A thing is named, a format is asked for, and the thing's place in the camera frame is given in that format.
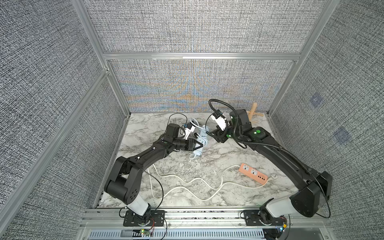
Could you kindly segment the pink power strip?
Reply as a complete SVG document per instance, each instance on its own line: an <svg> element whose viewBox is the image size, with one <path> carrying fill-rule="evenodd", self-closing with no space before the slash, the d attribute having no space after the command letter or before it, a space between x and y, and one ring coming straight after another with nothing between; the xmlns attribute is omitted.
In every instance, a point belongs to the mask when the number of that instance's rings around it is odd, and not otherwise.
<svg viewBox="0 0 384 240"><path fill-rule="evenodd" d="M262 185L266 184L269 179L267 175L261 173L260 171L250 167L245 163L242 163L240 165L239 172Z"/></svg>

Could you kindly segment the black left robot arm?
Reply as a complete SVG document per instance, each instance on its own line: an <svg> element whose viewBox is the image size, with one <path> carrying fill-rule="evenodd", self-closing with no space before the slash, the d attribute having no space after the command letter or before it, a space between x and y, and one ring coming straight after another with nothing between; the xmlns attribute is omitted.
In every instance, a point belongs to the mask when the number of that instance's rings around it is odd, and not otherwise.
<svg viewBox="0 0 384 240"><path fill-rule="evenodd" d="M106 180L104 192L122 201L136 215L147 217L151 206L139 194L142 176L149 174L147 169L172 152L193 152L204 146L194 138L180 137L180 130L179 125L168 124L151 147L129 158L117 158Z"/></svg>

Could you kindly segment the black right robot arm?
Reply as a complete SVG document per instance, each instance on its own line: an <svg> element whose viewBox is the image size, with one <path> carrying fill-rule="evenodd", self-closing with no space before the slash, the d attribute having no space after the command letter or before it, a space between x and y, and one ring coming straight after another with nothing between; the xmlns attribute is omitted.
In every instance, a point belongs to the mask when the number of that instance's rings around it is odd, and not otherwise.
<svg viewBox="0 0 384 240"><path fill-rule="evenodd" d="M264 225L270 225L274 219L293 213L311 218L320 207L328 204L332 176L326 171L319 173L298 160L264 128L253 127L245 110L230 112L229 120L217 113L213 113L211 118L217 126L209 134L217 142L224 143L233 139L250 147L270 160L297 188L297 192L290 196L272 198L260 206L259 219Z"/></svg>

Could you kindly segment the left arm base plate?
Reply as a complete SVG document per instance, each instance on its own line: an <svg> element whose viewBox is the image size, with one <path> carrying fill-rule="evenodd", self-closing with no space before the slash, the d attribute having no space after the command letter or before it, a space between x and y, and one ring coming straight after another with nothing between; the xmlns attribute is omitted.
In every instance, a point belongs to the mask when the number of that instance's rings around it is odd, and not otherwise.
<svg viewBox="0 0 384 240"><path fill-rule="evenodd" d="M143 216L135 214L128 210L125 213L123 226L124 227L163 227L165 223L165 211L156 210L151 213L145 213Z"/></svg>

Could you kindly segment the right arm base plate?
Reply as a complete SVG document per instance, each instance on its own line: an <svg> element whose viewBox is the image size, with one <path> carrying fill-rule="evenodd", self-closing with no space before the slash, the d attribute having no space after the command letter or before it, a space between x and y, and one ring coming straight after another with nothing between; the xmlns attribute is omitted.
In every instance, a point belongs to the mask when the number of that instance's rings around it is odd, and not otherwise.
<svg viewBox="0 0 384 240"><path fill-rule="evenodd" d="M245 220L247 226L284 226L287 224L285 217L274 218L270 214L261 210L244 210L240 213L242 219Z"/></svg>

